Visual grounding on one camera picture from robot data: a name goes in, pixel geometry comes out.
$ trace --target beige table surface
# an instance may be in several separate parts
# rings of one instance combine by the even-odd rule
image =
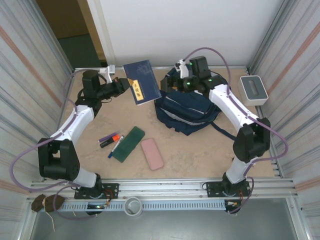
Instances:
[[[225,69],[213,70],[227,77]],[[167,72],[168,69],[155,69],[157,81],[160,81]],[[232,69],[231,74],[232,91],[239,97],[237,82],[240,76],[247,73],[244,69]],[[118,70],[116,77],[125,78],[126,75],[122,70]],[[78,73],[70,92],[72,100],[77,99],[77,94],[82,87],[82,74]],[[256,113],[254,107],[249,109]],[[68,105],[64,119],[67,119],[71,111],[72,106]],[[236,135],[233,125],[223,113],[218,115],[215,123]],[[114,144],[100,148],[98,139],[115,131],[121,131],[120,134],[126,136],[134,126],[145,132],[143,139],[154,138],[164,161],[163,168],[156,171],[150,170],[140,144],[123,163],[115,158],[107,158]],[[80,166],[100,174],[102,178],[209,178],[222,177],[230,167],[232,158],[235,156],[232,144],[232,140],[216,131],[211,125],[189,136],[168,129],[157,119],[153,101],[137,106],[128,89],[119,97],[113,98],[111,103],[102,105],[96,118],[80,136],[76,144],[76,152]],[[254,177],[272,177],[273,175],[269,161],[256,164],[248,173],[248,176]]]

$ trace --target marker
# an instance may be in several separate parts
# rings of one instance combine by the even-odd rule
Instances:
[[[120,133],[120,131],[116,131],[116,132],[114,132],[114,133],[112,133],[112,134],[110,134],[110,135],[108,135],[108,136],[105,136],[105,137],[103,137],[103,138],[100,138],[100,139],[98,140],[98,143],[102,143],[102,142],[104,142],[104,141],[112,138],[113,136],[117,135],[118,133]]]
[[[119,144],[122,142],[122,140],[125,138],[125,136],[121,136],[118,140],[118,142],[116,143],[116,145],[114,146],[114,148],[111,150],[108,159],[110,159],[112,157],[112,153],[114,152],[114,150],[116,150],[116,148],[119,146]]]
[[[109,144],[112,144],[113,142],[119,140],[119,135],[115,135],[111,138],[109,138],[107,141],[104,141],[103,143],[100,143],[100,147],[104,148],[105,146],[108,146]]]

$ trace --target backpack strap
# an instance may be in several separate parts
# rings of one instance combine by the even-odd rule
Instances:
[[[214,127],[215,130],[217,130],[218,132],[222,133],[223,135],[225,135],[226,137],[230,138],[231,140],[235,141],[236,137],[233,136],[232,134],[230,134],[229,132],[227,132],[226,130],[218,127],[214,122],[211,122],[212,127]]]

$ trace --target blue book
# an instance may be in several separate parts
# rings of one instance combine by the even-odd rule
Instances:
[[[161,98],[154,71],[149,60],[123,65],[126,77],[131,84],[135,104],[141,105]]]

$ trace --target corrugated metal wall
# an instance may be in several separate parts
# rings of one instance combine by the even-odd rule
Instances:
[[[296,0],[253,68],[269,94],[262,107],[289,143],[279,164],[293,178],[313,239],[320,239],[320,1]],[[278,153],[283,143],[275,137]]]
[[[0,239],[16,238],[27,192],[12,183],[15,156],[57,130],[71,73],[37,6],[0,1]],[[17,179],[39,180],[38,153],[16,164]]]

